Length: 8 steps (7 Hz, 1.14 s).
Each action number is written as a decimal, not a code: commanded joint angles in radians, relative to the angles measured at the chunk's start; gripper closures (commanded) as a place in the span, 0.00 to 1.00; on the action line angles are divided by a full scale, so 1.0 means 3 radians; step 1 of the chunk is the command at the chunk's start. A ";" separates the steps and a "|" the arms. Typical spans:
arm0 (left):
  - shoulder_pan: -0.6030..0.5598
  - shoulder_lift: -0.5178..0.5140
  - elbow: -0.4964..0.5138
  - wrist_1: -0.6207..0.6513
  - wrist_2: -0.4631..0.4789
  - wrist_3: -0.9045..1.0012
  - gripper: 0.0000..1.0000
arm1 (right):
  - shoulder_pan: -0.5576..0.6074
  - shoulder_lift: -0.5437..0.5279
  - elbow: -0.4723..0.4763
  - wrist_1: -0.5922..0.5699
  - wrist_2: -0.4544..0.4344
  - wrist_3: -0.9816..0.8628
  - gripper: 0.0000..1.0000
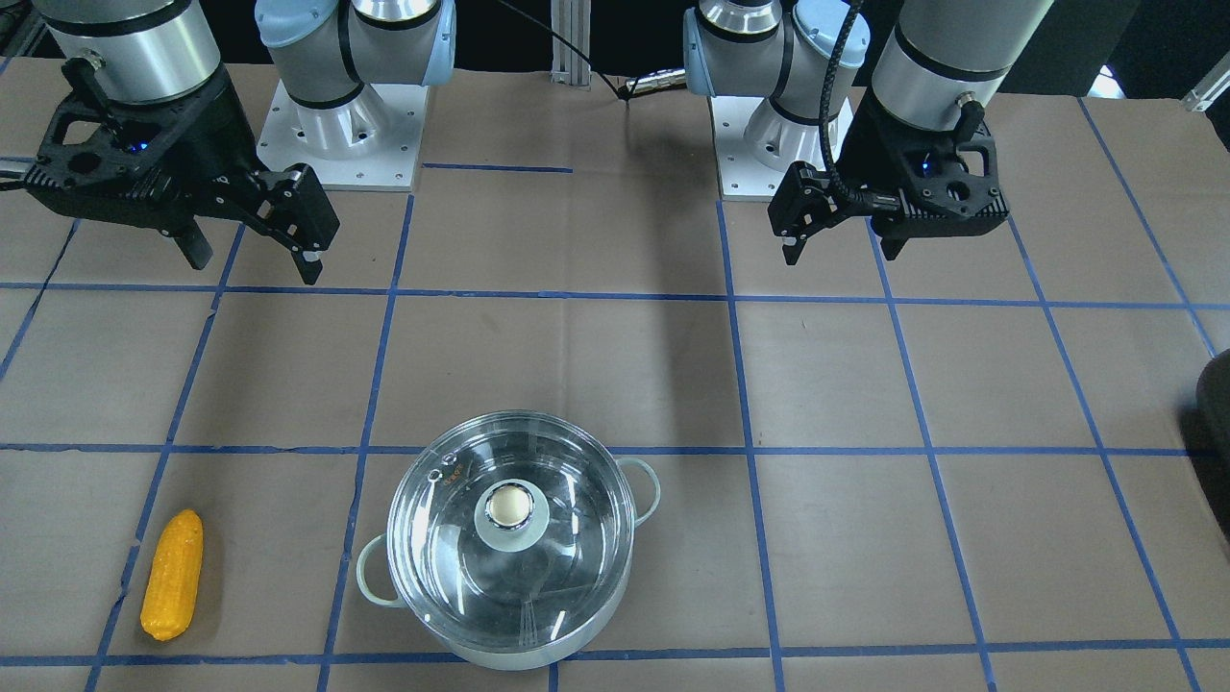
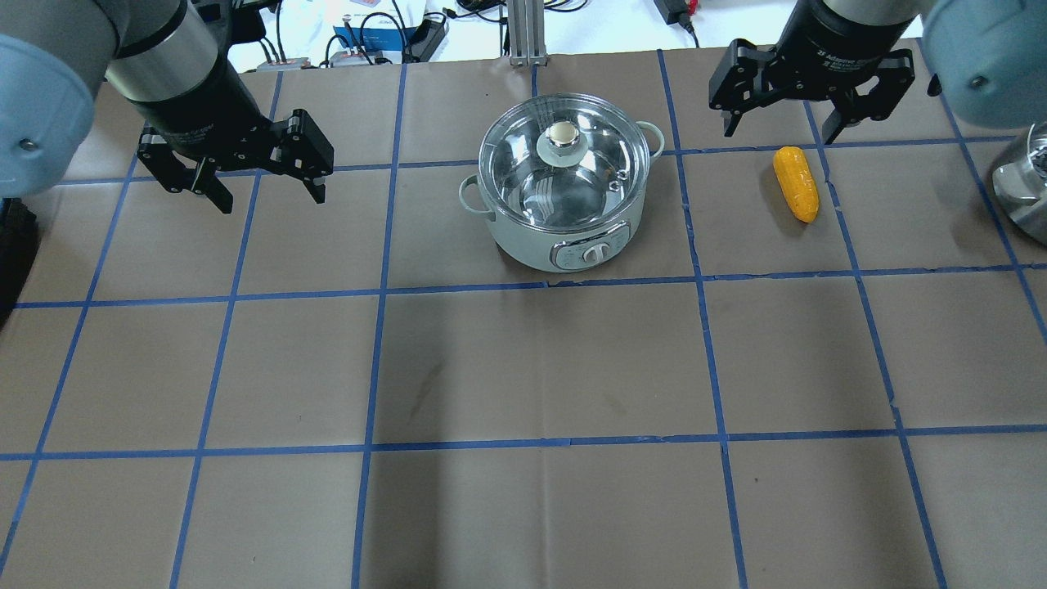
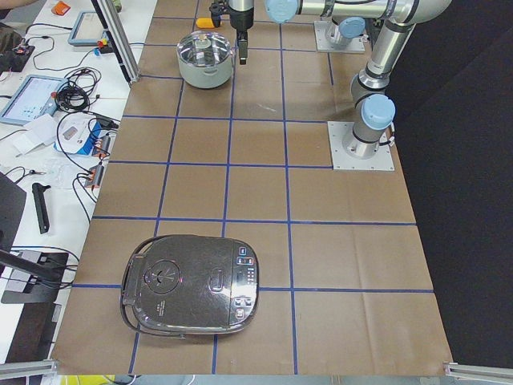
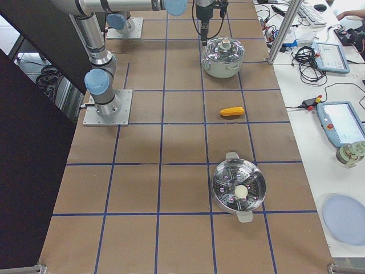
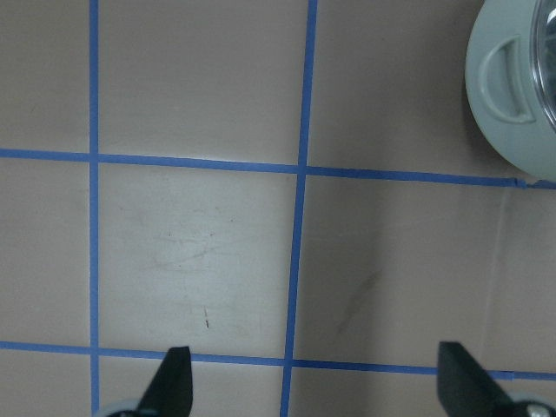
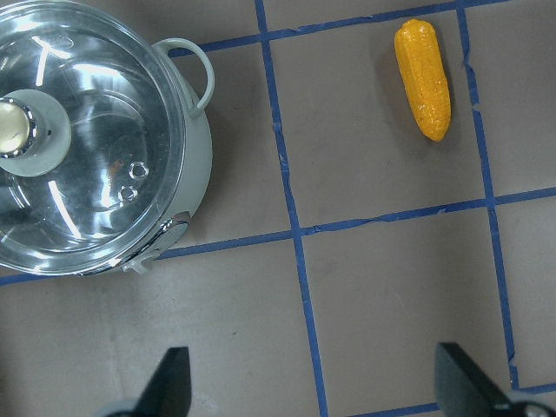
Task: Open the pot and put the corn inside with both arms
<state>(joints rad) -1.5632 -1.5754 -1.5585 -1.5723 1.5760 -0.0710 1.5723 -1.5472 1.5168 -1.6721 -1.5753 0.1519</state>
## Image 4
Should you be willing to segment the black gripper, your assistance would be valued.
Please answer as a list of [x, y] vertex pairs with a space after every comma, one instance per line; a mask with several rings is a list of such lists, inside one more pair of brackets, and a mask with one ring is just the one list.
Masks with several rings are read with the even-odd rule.
[[213, 17], [214, 0], [196, 0], [196, 17], [202, 23], [200, 24], [200, 41], [203, 46], [208, 41], [208, 22]]

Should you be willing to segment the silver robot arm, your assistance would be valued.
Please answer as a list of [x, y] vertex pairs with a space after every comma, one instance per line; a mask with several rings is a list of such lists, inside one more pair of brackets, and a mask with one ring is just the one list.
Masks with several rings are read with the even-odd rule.
[[122, 34], [129, 33], [135, 28], [135, 24], [129, 11], [110, 13], [107, 15], [106, 21], [109, 27]]
[[180, 16], [186, 11], [186, 1], [54, 1], [54, 5], [67, 13], [89, 57], [92, 69], [85, 75], [84, 83], [94, 101], [94, 109], [87, 112], [93, 125], [113, 126], [128, 124], [132, 90], [115, 90], [113, 78], [117, 61], [107, 50], [96, 13], [104, 12], [107, 23], [128, 35], [135, 30], [131, 11], [166, 11]]

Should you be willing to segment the person hand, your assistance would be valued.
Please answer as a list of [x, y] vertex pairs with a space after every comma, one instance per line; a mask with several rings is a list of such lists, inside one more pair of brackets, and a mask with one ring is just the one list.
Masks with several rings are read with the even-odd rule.
[[365, 18], [365, 10], [350, 10], [350, 11], [344, 11], [336, 16], [337, 20], [342, 20], [344, 17], [358, 17], [360, 19]]

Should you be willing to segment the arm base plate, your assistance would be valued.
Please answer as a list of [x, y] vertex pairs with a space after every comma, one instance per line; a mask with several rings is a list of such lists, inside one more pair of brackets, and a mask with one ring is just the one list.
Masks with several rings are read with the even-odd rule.
[[83, 120], [84, 126], [128, 126], [133, 90], [114, 90], [115, 96], [109, 104], [94, 102], [90, 95], [89, 106]]
[[125, 19], [118, 14], [112, 17], [110, 14], [107, 17], [108, 31], [107, 39], [141, 39], [143, 18], [130, 17]]

